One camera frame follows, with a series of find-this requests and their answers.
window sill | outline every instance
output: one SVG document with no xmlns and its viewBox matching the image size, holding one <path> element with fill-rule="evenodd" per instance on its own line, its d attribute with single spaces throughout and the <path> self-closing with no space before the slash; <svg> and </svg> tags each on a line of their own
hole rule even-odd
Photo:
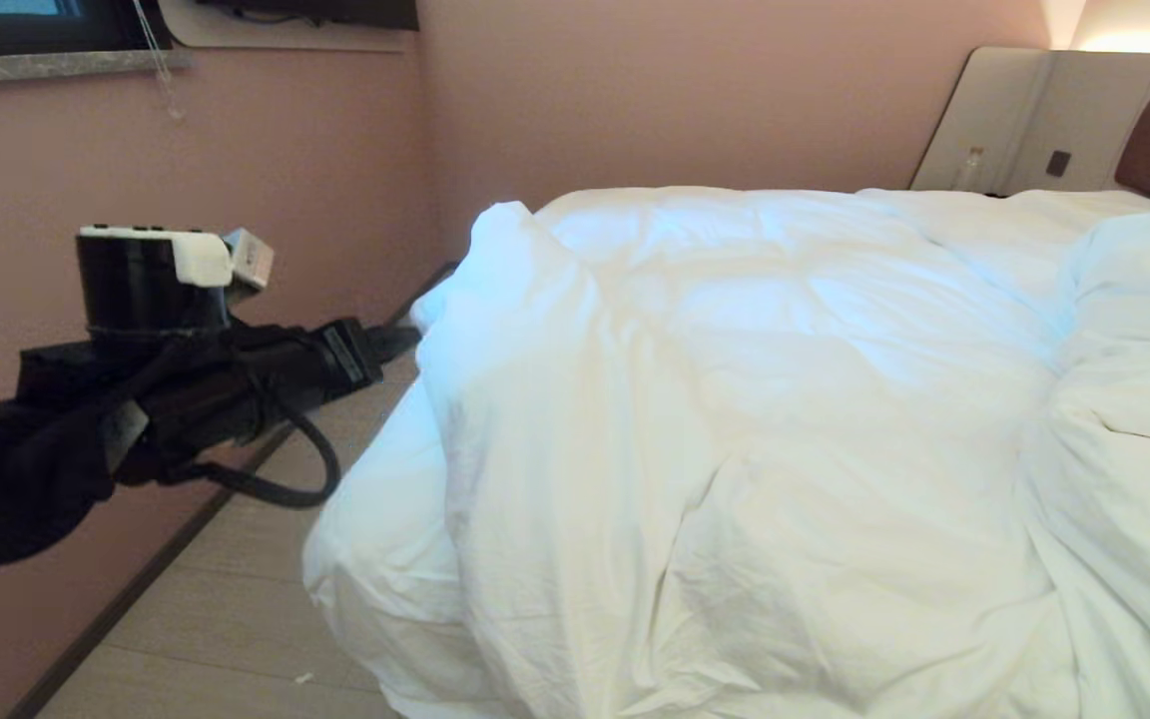
<svg viewBox="0 0 1150 719">
<path fill-rule="evenodd" d="M 172 69 L 193 67 L 193 55 L 185 49 L 163 53 L 166 64 Z M 108 72 L 151 72 L 155 69 L 154 54 L 147 49 L 128 49 L 118 53 L 56 53 L 51 55 L 0 56 L 0 82 L 55 77 L 93 76 Z"/>
</svg>

white duvet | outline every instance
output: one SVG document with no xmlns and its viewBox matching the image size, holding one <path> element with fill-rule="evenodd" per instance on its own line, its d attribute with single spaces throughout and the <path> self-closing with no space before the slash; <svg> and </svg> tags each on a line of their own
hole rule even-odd
<svg viewBox="0 0 1150 719">
<path fill-rule="evenodd" d="M 306 587 L 412 719 L 1150 716 L 1150 454 L 1104 450 L 1150 431 L 1150 324 L 1104 329 L 1150 306 L 1090 306 L 1137 275 L 1112 238 L 1150 214 L 1078 245 L 1141 213 L 497 206 L 416 306 L 420 381 Z M 1078 389 L 1122 353 L 1112 391 Z"/>
</svg>

wall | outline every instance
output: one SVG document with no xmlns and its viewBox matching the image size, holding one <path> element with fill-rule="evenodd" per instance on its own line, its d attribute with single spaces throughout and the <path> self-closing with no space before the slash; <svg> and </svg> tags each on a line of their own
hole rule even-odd
<svg viewBox="0 0 1150 719">
<path fill-rule="evenodd" d="M 1150 53 L 1150 0 L 1086 0 L 1072 47 Z"/>
<path fill-rule="evenodd" d="M 588 186 L 904 188 L 982 45 L 1041 0 L 424 0 L 443 228 Z"/>
<path fill-rule="evenodd" d="M 277 250 L 239 314 L 381 320 L 444 261 L 415 54 L 205 51 L 174 123 L 151 76 L 0 86 L 0 396 L 23 346 L 83 337 L 83 223 L 245 224 Z M 118 492 L 0 569 L 0 716 L 209 496 Z"/>
<path fill-rule="evenodd" d="M 1050 49 L 1071 47 L 1086 0 L 1041 0 L 1041 8 L 1045 9 L 1045 24 L 1050 29 Z"/>
</svg>

window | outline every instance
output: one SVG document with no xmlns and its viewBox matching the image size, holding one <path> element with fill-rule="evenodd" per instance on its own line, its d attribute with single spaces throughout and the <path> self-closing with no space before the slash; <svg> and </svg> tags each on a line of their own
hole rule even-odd
<svg viewBox="0 0 1150 719">
<path fill-rule="evenodd" d="M 168 31 L 156 0 L 140 0 L 154 36 Z M 0 55 L 144 49 L 132 0 L 0 0 Z"/>
</svg>

wooden floor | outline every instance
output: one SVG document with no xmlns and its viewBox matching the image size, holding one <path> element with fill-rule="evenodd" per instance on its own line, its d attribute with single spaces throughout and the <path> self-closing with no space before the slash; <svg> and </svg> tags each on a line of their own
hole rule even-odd
<svg viewBox="0 0 1150 719">
<path fill-rule="evenodd" d="M 314 420 L 343 467 L 414 381 L 411 355 L 388 381 Z M 261 468 L 314 487 L 322 465 L 293 436 Z M 41 711 L 44 719 L 393 719 L 375 679 L 335 645 L 300 583 L 316 511 L 233 497 Z"/>
</svg>

